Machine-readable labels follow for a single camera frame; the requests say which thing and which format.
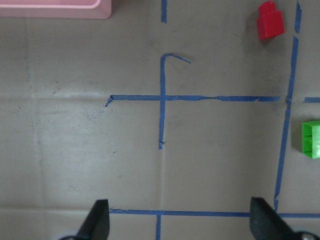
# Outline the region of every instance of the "tile floor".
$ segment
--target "tile floor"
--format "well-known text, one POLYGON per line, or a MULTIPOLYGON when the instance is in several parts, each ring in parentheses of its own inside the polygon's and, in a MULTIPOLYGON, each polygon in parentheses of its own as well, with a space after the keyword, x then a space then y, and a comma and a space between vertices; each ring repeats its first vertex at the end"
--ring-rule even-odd
MULTIPOLYGON (((280 213, 320 213, 320 162, 301 154, 301 123, 319 120, 320 2, 276 1, 286 33, 261 43, 263 1, 114 0, 108 20, 0 18, 0 234, 56 240, 96 199, 113 209, 249 211, 273 205, 293 35, 299 52, 280 213), (110 95, 272 96, 275 102, 159 101, 110 95)), ((287 218, 317 230, 319 219, 287 218)), ((247 217, 111 214, 110 240, 253 239, 247 217)))

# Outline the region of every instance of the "green lego brick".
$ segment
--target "green lego brick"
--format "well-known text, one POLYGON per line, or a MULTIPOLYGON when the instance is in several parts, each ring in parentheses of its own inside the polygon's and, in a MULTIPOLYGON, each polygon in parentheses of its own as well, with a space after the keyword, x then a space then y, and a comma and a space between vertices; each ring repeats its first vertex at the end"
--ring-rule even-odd
POLYGON ((320 121, 302 123, 302 153, 312 159, 320 158, 320 121))

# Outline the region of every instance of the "blue tape line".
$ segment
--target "blue tape line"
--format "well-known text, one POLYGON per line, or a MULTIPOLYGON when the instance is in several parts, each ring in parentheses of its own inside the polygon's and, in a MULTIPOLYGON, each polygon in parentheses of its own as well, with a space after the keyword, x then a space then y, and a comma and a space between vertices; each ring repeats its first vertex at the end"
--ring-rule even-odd
MULTIPOLYGON (((152 215, 152 216, 191 216, 191 217, 234 217, 249 218, 249 212, 223 211, 165 211, 165 210, 122 210, 111 209, 110 214, 152 215)), ((281 218, 320 219, 320 213, 279 213, 281 218)))
POLYGON ((162 145, 164 143, 164 129, 165 129, 165 114, 166 114, 166 73, 165 73, 165 63, 167 57, 175 57, 187 63, 190 61, 180 57, 178 55, 167 53, 161 57, 160 60, 160 118, 159 118, 159 149, 162 150, 162 145))
POLYGON ((111 209, 111 214, 154 215, 154 216, 194 216, 194 217, 238 217, 248 218, 248 212, 220 211, 164 211, 164 210, 121 210, 111 209))
POLYGON ((167 23, 167 0, 161 0, 161 22, 167 23))
POLYGON ((155 240, 161 239, 161 215, 156 216, 155 240))
POLYGON ((305 104, 320 103, 320 97, 305 97, 303 102, 305 104))
MULTIPOLYGON (((112 101, 159 101, 159 95, 111 95, 105 104, 107 107, 112 101)), ((200 101, 220 100, 226 102, 277 102, 279 96, 202 96, 202 95, 166 95, 166 101, 200 101)))
POLYGON ((294 29, 297 33, 300 33, 301 17, 302 17, 302 10, 299 2, 297 1, 296 12, 295 12, 295 23, 294 23, 294 29))
POLYGON ((285 101, 286 110, 285 110, 285 117, 284 117, 284 123, 283 123, 278 171, 277 171, 276 183, 275 183, 275 193, 274 193, 274 210, 275 211, 278 210, 278 203, 279 203, 278 196, 280 194, 282 176, 284 171, 284 163, 285 163, 285 157, 286 157, 286 147, 287 147, 287 139, 288 139, 288 132, 289 132, 289 124, 290 124, 290 114, 291 114, 291 102, 292 102, 292 95, 294 92, 295 77, 296 77, 298 48, 299 48, 299 40, 298 38, 296 38, 296 36, 293 36, 293 47, 292 47, 292 55, 291 55, 291 77, 289 80, 288 95, 285 101))
POLYGON ((279 216, 287 219, 320 219, 318 213, 280 213, 279 216))

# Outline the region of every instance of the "red block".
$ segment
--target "red block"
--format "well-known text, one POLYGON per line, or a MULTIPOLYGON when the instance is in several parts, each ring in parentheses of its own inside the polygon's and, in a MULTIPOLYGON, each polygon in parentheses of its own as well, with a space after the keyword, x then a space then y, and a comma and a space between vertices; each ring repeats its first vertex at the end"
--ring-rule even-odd
POLYGON ((285 32, 284 17, 278 10, 274 1, 266 1, 259 7, 260 17, 256 23, 258 26, 259 39, 269 39, 285 32))

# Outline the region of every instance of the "pink bin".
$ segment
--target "pink bin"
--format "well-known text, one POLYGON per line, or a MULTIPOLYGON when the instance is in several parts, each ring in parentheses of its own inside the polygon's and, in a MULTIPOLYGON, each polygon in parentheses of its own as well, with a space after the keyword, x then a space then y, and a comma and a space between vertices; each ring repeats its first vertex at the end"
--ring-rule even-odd
POLYGON ((112 0, 0 0, 0 17, 107 19, 112 0))

